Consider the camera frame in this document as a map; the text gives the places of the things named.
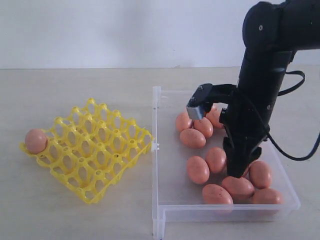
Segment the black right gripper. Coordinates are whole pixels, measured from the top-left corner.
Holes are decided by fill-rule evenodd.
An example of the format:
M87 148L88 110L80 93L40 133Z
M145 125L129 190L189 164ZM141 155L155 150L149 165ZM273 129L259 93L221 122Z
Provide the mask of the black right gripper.
M223 139L223 149L227 175L241 178L247 167L262 154L259 145L267 139L263 127L270 128L260 121L254 105L240 90L234 88L229 100L219 117L227 133Z

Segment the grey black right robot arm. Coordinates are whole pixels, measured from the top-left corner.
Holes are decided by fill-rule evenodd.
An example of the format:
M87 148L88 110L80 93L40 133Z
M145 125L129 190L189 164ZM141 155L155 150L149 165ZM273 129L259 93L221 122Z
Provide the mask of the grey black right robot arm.
M238 83L227 91L227 108L220 116L227 133L223 141L227 174L235 178L261 156L260 143L270 138L277 98L297 89L281 89L296 52L320 47L320 3L261 1L246 14L242 39L245 53Z

